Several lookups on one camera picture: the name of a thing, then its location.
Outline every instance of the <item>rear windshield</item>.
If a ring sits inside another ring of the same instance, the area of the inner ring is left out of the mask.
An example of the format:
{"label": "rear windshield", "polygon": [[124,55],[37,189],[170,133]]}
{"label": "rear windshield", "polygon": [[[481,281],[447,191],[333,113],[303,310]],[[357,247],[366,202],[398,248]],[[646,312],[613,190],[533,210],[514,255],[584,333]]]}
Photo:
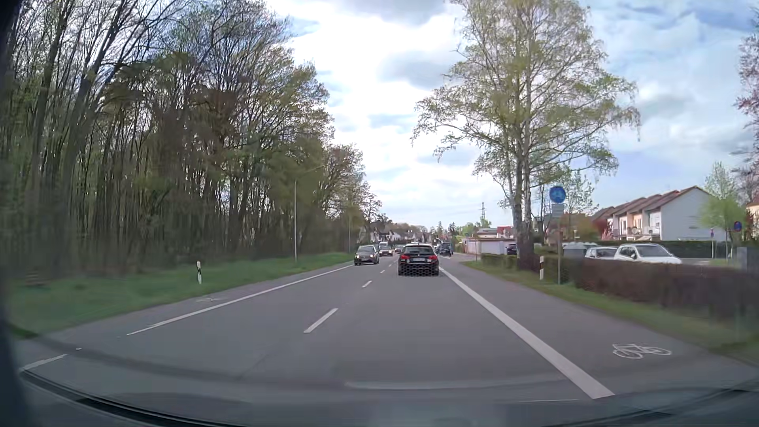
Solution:
{"label": "rear windshield", "polygon": [[643,258],[672,256],[665,248],[659,245],[640,245],[638,246],[638,253],[641,254],[641,257]]}
{"label": "rear windshield", "polygon": [[434,254],[430,246],[406,246],[406,254]]}

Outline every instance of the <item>white car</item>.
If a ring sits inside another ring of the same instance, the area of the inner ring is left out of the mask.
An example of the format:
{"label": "white car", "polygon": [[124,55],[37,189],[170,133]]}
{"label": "white car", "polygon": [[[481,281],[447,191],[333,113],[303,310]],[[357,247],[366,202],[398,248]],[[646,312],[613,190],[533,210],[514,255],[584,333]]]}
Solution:
{"label": "white car", "polygon": [[598,246],[596,248],[589,248],[585,252],[586,258],[593,259],[614,259],[617,248],[614,246]]}
{"label": "white car", "polygon": [[656,243],[633,243],[620,245],[614,254],[620,261],[653,262],[659,264],[682,264],[682,260],[672,255],[664,246]]}

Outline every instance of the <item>green grass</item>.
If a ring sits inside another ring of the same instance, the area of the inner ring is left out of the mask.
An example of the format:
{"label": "green grass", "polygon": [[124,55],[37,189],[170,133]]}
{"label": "green grass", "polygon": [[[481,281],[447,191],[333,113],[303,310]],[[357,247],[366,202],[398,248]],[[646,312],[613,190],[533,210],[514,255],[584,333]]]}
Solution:
{"label": "green grass", "polygon": [[11,329],[19,337],[33,337],[351,259],[350,254],[329,253],[301,256],[298,263],[291,258],[273,258],[209,265],[203,267],[202,285],[197,282],[194,265],[119,278],[68,278],[39,287],[12,283],[8,303]]}
{"label": "green grass", "polygon": [[483,265],[480,261],[466,261],[462,264],[484,271],[492,276],[519,283],[542,293],[591,308],[617,318],[633,321],[662,334],[679,338],[704,347],[715,353],[732,356],[744,362],[759,364],[759,337],[747,332],[745,325],[710,320],[697,313],[665,310],[658,305],[641,304],[608,296],[601,293],[578,289],[570,283],[562,285],[550,280],[540,281],[537,274],[524,270],[507,270],[501,267]]}

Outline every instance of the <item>brown hedge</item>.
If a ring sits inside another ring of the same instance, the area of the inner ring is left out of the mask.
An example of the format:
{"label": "brown hedge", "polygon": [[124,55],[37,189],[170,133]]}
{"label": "brown hedge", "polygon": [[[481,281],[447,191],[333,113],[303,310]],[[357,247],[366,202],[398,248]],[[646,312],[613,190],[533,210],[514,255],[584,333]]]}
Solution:
{"label": "brown hedge", "polygon": [[[483,263],[494,265],[497,258],[505,257],[483,256]],[[545,255],[544,259],[546,280],[556,282],[556,257]],[[512,263],[500,262],[504,266]],[[513,263],[537,272],[540,256],[523,257]],[[569,281],[580,289],[634,302],[708,310],[709,316],[716,318],[759,314],[759,276],[731,267],[563,258],[562,282]]]}

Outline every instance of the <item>road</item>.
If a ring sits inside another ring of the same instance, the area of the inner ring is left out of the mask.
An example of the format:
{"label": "road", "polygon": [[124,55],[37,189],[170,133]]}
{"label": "road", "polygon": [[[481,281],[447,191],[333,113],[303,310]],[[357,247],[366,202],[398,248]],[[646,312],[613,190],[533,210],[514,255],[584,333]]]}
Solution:
{"label": "road", "polygon": [[[18,342],[17,362],[87,393],[183,413],[201,409],[146,392],[256,403],[574,401],[759,376],[460,259],[441,259],[439,277],[399,277],[396,255],[241,286]],[[625,358],[615,344],[671,354]]]}

